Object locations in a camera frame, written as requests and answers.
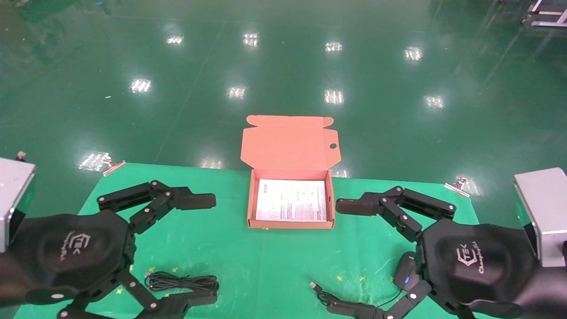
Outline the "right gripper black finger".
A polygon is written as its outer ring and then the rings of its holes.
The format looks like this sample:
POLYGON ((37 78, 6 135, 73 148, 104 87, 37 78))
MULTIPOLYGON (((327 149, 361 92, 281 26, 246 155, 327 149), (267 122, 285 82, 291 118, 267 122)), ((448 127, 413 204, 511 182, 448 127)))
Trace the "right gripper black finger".
POLYGON ((339 214, 356 216, 381 216, 406 240, 415 242, 421 236, 423 227, 407 210, 433 220, 454 218, 456 206, 449 202, 395 186, 385 192, 365 192, 360 198, 339 198, 336 211, 339 214))

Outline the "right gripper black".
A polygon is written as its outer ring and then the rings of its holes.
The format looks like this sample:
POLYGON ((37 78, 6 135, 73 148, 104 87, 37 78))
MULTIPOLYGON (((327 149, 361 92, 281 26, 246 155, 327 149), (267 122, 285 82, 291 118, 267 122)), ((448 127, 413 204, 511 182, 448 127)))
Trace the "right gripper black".
POLYGON ((429 297, 458 319, 564 319, 566 267, 544 267, 522 230, 443 219, 416 243, 423 280, 389 309, 327 293, 327 311, 353 319, 403 319, 429 297))

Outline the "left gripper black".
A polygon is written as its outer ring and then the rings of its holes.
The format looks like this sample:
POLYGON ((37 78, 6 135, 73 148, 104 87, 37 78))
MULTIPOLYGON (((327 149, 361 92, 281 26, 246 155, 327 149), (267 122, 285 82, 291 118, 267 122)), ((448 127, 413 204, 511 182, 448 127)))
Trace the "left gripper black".
POLYGON ((191 307, 217 302, 215 291, 203 290, 158 300, 127 271, 136 251, 134 233, 143 234, 174 209, 211 209, 216 206, 215 194, 195 194, 189 187, 152 180, 102 195, 97 203, 101 210, 97 214, 59 214, 21 222, 0 256, 2 307, 73 300, 59 311, 59 319, 107 319, 86 308, 119 283, 143 307, 136 319, 184 319, 191 307), (142 204, 129 224, 115 214, 142 204))

